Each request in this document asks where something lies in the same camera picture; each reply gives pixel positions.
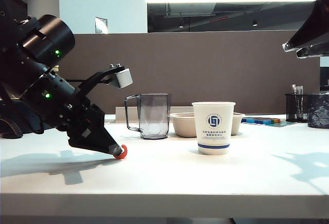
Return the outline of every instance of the gray partition wall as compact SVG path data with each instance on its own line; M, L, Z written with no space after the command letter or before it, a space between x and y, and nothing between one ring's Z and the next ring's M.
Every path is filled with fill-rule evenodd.
M291 85L318 92L319 58L297 59L282 44L294 31L76 34L60 62L66 79L86 79L109 64L129 68L134 83L99 84L88 95L107 114L136 93L171 93L173 106L234 101L241 113L285 113Z

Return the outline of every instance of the paper bowl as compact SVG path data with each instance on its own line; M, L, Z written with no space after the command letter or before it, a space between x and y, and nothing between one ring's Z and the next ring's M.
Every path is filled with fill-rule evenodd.
M241 120L244 116L245 116L244 114L233 113L232 131L231 131L232 136L236 135L239 132Z
M232 136L238 134L244 116L244 114L233 113ZM185 138L196 137L194 113L173 113L170 114L170 118L174 125L175 134Z
M194 113L173 113L170 114L175 134L185 138L195 138Z

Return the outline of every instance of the paper cup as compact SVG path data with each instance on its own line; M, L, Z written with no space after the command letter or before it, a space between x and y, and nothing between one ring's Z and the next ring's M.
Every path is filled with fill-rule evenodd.
M228 153L235 102L193 102L192 105L199 152Z

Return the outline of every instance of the red gripper tip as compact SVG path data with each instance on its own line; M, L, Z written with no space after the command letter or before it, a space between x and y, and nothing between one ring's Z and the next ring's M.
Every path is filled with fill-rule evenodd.
M124 149L124 151L120 155L117 156L113 155L117 159L123 159L128 153L127 146L123 144L121 147Z

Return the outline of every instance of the pen holder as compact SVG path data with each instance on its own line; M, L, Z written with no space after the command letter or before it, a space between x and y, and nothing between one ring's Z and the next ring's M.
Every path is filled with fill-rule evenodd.
M307 123L309 94L285 94L287 121Z

